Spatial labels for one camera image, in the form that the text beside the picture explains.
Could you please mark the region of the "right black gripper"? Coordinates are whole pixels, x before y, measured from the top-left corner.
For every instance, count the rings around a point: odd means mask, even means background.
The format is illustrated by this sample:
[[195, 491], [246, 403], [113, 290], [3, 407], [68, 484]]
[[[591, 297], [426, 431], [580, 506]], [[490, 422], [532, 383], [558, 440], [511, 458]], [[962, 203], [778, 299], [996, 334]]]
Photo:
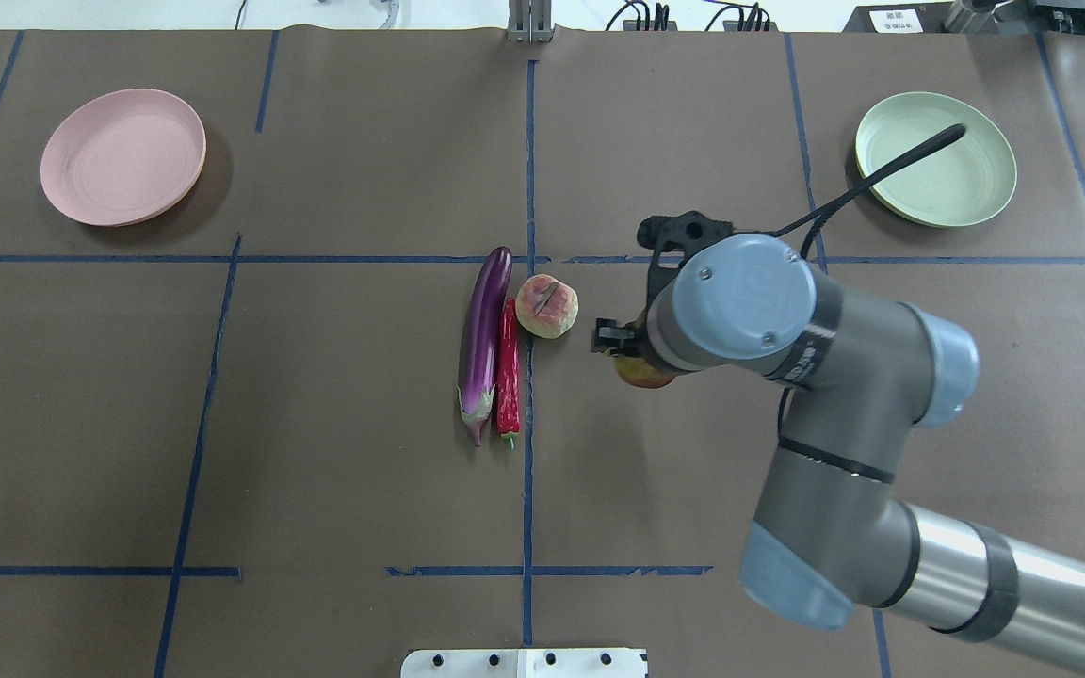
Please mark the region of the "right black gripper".
[[[636, 231], [636, 241], [641, 248], [650, 250], [651, 256], [647, 263], [644, 309], [636, 320], [644, 321], [660, 292], [675, 282], [690, 258], [733, 234], [732, 222], [709, 218], [702, 212], [643, 219]], [[636, 322], [595, 320], [591, 351], [611, 357], [640, 357], [644, 331]]]

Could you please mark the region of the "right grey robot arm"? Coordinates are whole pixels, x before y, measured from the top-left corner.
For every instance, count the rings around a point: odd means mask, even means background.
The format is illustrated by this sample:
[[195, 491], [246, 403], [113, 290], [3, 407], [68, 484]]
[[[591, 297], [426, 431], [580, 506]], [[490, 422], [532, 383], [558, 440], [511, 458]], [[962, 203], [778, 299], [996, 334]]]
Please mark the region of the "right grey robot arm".
[[757, 604], [830, 631], [886, 610], [1085, 675], [1085, 562], [893, 492], [912, 428], [976, 391], [968, 331], [701, 212], [647, 218], [637, 239], [644, 310], [599, 318], [593, 351], [662, 375], [740, 366], [792, 392], [737, 576]]

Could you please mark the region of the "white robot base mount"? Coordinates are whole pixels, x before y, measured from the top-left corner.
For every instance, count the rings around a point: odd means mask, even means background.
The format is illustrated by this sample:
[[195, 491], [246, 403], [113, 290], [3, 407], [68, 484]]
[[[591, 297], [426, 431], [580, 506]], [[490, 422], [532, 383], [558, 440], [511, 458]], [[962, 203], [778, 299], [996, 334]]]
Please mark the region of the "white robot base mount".
[[642, 649], [505, 648], [410, 652], [401, 677], [649, 677]]

